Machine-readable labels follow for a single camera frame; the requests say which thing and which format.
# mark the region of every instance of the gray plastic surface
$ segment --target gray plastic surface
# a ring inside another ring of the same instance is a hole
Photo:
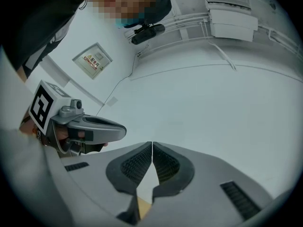
[[[139,143],[99,154],[62,158],[61,161],[63,166],[87,162],[89,164],[88,167],[69,172],[70,177],[97,205],[106,209],[113,216],[117,216],[128,210],[133,196],[116,191],[106,177],[106,166],[111,160],[143,144],[144,143]]]
[[[128,211],[133,196],[117,192],[105,170],[111,160],[143,143],[60,159],[54,148],[41,147],[34,138],[18,131],[1,131],[0,136],[1,164],[8,181],[21,202],[41,221],[65,227],[131,226],[116,216]],[[155,198],[138,227],[257,226],[287,198],[284,195],[272,202],[259,184],[219,158],[161,145],[187,157],[195,167],[195,175],[178,195]],[[66,171],[65,166],[80,162],[89,166]],[[220,184],[231,180],[263,209],[246,222],[220,188]]]
[[[194,164],[195,175],[180,194],[155,198],[142,226],[232,227],[242,223],[241,215],[220,187],[229,181],[234,181],[261,209],[272,201],[258,183],[225,161],[182,147],[160,144],[187,157]]]

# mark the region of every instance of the white wall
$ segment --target white wall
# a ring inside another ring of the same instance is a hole
[[[302,82],[290,77],[225,65],[125,80],[112,95],[118,102],[99,116],[126,126],[127,135],[105,150],[145,141],[175,144],[222,158],[277,197],[293,186],[302,166],[302,93]],[[150,202],[156,182],[151,171],[138,195]]]
[[[72,59],[97,42],[113,61],[91,79]],[[88,6],[77,11],[67,36],[49,55],[72,80],[101,102],[105,102],[121,79],[130,75],[134,62],[134,50],[123,33]]]
[[[232,59],[234,64],[273,70],[302,80],[303,63],[292,53],[274,42],[251,43],[214,39],[213,43]],[[131,80],[178,68],[229,63],[217,48],[205,40],[189,42],[163,49],[139,60]]]

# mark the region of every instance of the white plastic panel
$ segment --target white plastic panel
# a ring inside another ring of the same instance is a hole
[[[254,31],[234,25],[211,24],[212,35],[214,37],[238,39],[252,42]]]
[[[258,19],[247,14],[216,9],[211,9],[209,14],[213,24],[235,25],[258,30]]]

